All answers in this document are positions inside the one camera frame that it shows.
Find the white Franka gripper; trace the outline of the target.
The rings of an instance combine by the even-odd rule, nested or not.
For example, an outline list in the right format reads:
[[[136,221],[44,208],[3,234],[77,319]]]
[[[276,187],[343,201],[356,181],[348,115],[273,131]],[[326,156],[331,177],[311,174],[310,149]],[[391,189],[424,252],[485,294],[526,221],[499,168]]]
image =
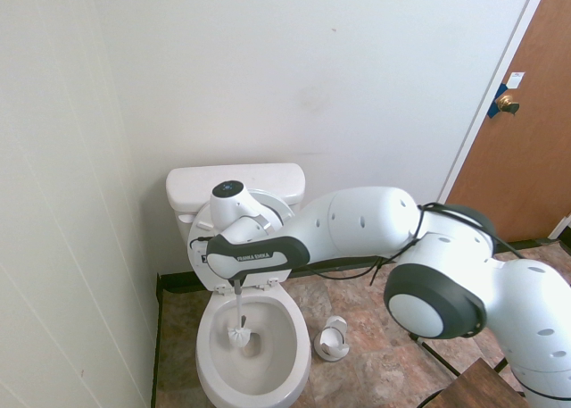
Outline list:
[[[267,238],[234,245],[218,235],[209,241],[206,257],[211,270],[219,277],[228,279],[232,291],[241,295],[241,279],[246,275],[291,270],[306,265],[309,263],[309,250],[294,237]]]

